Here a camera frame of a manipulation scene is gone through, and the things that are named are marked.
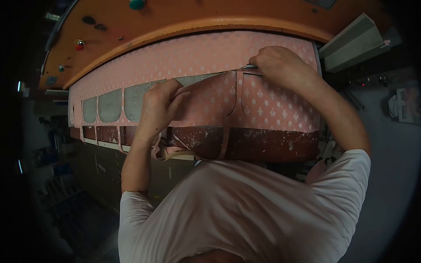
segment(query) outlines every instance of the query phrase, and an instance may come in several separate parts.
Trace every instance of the person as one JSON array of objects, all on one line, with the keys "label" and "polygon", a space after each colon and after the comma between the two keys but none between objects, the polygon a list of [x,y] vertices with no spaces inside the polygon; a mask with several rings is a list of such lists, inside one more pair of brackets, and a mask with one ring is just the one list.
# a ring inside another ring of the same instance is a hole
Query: person
[{"label": "person", "polygon": [[337,262],[358,221],[370,173],[370,142],[355,110],[294,52],[266,47],[250,58],[264,77],[297,93],[345,150],[312,182],[241,161],[202,162],[154,210],[142,191],[151,142],[189,95],[174,79],[143,97],[121,179],[120,261]]}]

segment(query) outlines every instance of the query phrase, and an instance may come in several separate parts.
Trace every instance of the t-shirt sleeve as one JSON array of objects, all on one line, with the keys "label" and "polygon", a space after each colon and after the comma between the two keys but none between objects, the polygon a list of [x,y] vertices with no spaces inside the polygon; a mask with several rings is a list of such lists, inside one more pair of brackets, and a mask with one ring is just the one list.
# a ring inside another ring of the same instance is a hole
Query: t-shirt sleeve
[{"label": "t-shirt sleeve", "polygon": [[120,200],[120,227],[118,229],[118,250],[122,255],[129,255],[133,250],[134,240],[141,235],[141,226],[152,214],[154,208],[148,199],[138,192],[124,192]]},{"label": "t-shirt sleeve", "polygon": [[370,158],[364,150],[348,150],[311,184],[347,245],[365,199],[370,167]]}]

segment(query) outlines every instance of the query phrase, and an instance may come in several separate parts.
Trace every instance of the green knob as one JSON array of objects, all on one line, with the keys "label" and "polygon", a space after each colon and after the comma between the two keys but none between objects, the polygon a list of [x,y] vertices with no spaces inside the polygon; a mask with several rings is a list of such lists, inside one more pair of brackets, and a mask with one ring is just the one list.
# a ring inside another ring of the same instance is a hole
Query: green knob
[{"label": "green knob", "polygon": [[145,6],[145,0],[133,0],[129,4],[129,7],[133,10],[141,10]]}]

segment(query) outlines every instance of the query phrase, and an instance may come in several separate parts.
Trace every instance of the orange machine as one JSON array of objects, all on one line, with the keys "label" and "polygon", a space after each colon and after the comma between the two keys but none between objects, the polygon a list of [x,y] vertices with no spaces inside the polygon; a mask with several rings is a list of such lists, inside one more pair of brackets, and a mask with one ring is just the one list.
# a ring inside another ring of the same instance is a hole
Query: orange machine
[{"label": "orange machine", "polygon": [[[326,9],[304,0],[79,0],[49,46],[39,87],[68,89],[94,68],[132,49],[183,34],[253,29],[328,42],[361,13],[380,32],[391,26],[378,0],[337,0]],[[94,21],[83,21],[85,17]]]}]

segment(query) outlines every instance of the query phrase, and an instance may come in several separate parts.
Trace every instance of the pink patterned fabric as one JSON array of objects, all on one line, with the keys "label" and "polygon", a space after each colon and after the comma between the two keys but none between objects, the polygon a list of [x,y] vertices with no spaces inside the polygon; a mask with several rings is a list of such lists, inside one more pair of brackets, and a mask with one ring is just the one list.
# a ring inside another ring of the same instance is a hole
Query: pink patterned fabric
[{"label": "pink patterned fabric", "polygon": [[319,130],[319,114],[290,90],[265,82],[258,70],[229,71],[185,89],[192,95],[183,103],[172,127],[225,127]]},{"label": "pink patterned fabric", "polygon": [[[77,81],[70,87],[70,123],[76,128],[137,125],[125,115],[125,88],[238,69],[257,55],[260,48],[272,45],[291,49],[317,71],[312,43],[299,38],[250,31],[180,37],[134,50]],[[193,95],[170,126],[221,125],[305,133],[319,129],[319,115],[305,101],[288,90],[266,83],[256,74],[261,73],[259,70],[229,71],[189,86]],[[121,116],[115,122],[103,122],[98,114],[98,96],[117,89],[122,91]],[[92,97],[97,97],[96,120],[86,122],[82,101]]]}]

